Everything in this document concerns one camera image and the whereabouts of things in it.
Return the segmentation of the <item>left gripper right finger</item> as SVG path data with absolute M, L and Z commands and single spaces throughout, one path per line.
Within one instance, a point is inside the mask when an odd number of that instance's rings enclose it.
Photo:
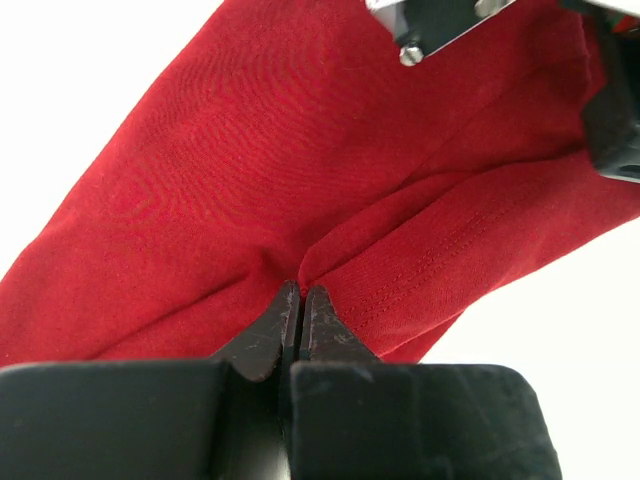
M 499 365 L 388 364 L 321 287 L 290 368 L 295 479 L 558 479 L 537 396 Z

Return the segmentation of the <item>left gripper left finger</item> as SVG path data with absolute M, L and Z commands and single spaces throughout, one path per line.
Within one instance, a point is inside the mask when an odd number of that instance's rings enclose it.
M 197 359 L 45 362 L 1 372 L 5 479 L 285 479 L 278 413 L 300 293 Z

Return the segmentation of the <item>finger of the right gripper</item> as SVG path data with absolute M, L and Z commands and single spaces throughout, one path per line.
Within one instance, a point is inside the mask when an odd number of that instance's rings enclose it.
M 582 120 L 593 166 L 607 178 L 639 179 L 639 35 L 616 33 L 603 9 L 589 11 L 606 81 Z

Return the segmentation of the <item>red t shirt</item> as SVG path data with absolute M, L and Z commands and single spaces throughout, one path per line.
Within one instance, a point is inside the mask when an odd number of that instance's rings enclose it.
M 416 362 L 639 214 L 591 166 L 592 25 L 519 1 L 419 65 L 359 1 L 227 1 L 1 282 L 1 362 L 200 357 L 281 285 Z

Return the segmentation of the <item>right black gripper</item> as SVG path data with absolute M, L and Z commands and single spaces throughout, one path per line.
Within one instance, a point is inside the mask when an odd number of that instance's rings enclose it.
M 403 66 L 415 66 L 506 9 L 501 0 L 367 0 L 392 35 Z

